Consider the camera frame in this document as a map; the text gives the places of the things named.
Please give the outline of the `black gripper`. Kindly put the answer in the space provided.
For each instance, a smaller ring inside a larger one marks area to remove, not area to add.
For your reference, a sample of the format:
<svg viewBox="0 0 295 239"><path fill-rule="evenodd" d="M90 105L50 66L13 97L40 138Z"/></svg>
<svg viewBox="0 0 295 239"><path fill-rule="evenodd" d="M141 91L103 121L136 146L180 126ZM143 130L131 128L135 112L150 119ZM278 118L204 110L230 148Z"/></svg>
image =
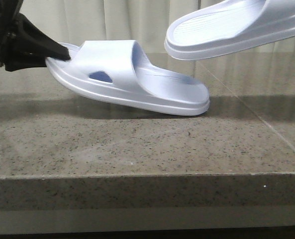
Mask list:
<svg viewBox="0 0 295 239"><path fill-rule="evenodd" d="M19 14L23 1L0 0L0 67L5 66L9 72L46 67L45 57L59 60L70 60L69 50L57 43L34 24L26 16ZM8 56L4 62L2 50L7 42L7 35L17 16L17 50L21 53Z"/></svg>

